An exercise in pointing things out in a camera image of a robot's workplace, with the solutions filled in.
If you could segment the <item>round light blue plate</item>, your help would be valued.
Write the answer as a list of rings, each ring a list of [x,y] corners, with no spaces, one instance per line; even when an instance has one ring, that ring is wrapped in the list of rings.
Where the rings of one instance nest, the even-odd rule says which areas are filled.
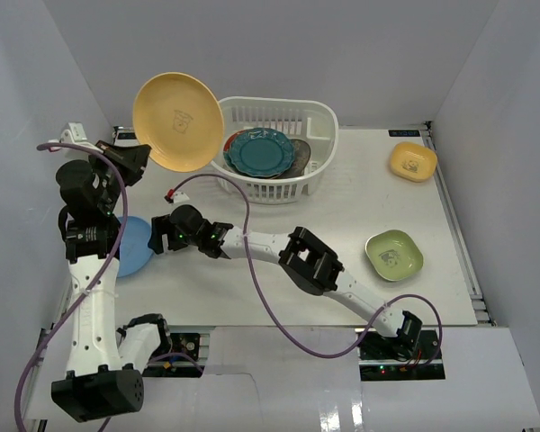
[[[127,220],[119,217],[118,221],[125,227],[121,238],[118,272],[118,277],[123,278],[142,269],[154,252],[148,246],[152,231],[147,221],[135,216],[129,216]]]

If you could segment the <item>round yellow plate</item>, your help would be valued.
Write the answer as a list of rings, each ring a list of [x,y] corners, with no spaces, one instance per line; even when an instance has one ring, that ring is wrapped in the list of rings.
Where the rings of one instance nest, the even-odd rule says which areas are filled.
[[[218,155],[224,137],[220,104],[202,81],[179,72],[153,76],[138,91],[132,126],[150,157],[165,169],[197,171]]]

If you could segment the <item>red teal floral plate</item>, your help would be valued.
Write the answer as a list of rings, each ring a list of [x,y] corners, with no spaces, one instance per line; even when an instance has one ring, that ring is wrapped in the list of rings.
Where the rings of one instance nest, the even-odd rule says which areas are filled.
[[[226,163],[227,166],[229,166],[229,167],[230,167],[230,166],[233,166],[233,163],[232,163],[231,158],[230,158],[230,156],[229,156],[230,146],[231,146],[231,144],[233,143],[233,141],[235,140],[235,138],[236,138],[237,136],[239,136],[242,132],[243,132],[243,131],[240,130],[240,131],[237,131],[237,132],[233,133],[232,135],[230,135],[230,136],[228,137],[228,139],[226,140],[226,143],[225,143],[224,146],[223,146],[223,153],[222,153],[222,155],[223,155],[223,158],[224,158],[225,163]]]

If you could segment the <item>teal scalloped plate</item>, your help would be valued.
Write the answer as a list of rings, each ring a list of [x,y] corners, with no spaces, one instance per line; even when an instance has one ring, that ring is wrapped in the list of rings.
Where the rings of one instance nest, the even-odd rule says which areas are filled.
[[[244,176],[271,178],[292,166],[295,149],[292,141],[279,130],[253,128],[238,132],[223,156]]]

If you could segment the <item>grey deer pattern plate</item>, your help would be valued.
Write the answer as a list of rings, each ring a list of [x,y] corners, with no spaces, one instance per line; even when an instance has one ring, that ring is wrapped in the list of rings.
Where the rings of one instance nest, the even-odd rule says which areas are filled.
[[[290,177],[302,176],[311,158],[311,147],[302,139],[292,139],[295,159],[290,167]]]

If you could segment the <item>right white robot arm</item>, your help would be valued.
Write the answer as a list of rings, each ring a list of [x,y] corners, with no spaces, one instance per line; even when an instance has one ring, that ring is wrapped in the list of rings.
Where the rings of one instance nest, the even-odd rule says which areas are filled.
[[[329,298],[366,320],[390,355],[407,359],[421,347],[421,319],[360,283],[338,254],[304,227],[289,234],[246,234],[230,223],[208,221],[189,204],[151,220],[148,247],[154,253],[190,246],[213,259],[250,258],[280,266],[303,292]]]

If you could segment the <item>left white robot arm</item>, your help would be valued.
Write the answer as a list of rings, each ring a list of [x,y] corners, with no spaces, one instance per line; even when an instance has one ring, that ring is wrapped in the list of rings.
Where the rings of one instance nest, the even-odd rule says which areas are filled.
[[[72,338],[66,376],[50,386],[53,402],[77,422],[140,411],[142,374],[151,358],[172,348],[160,314],[115,326],[116,280],[124,219],[113,210],[122,188],[143,176],[150,147],[98,143],[86,160],[71,160],[56,173],[64,207],[58,227],[72,282]]]

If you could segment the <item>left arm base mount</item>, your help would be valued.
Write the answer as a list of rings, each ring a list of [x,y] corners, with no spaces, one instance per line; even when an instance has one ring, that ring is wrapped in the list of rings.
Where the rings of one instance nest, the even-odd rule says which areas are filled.
[[[200,378],[205,362],[201,352],[202,335],[199,333],[171,333],[172,352],[149,365],[143,373],[151,378]]]

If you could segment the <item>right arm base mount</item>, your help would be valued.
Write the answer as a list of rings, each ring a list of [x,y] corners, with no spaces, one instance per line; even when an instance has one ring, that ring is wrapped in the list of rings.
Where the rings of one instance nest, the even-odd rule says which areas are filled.
[[[430,365],[424,363],[436,352],[438,334],[422,330],[412,354],[394,352],[389,342],[370,332],[357,348],[359,372],[363,383],[443,381],[446,372],[439,352]]]

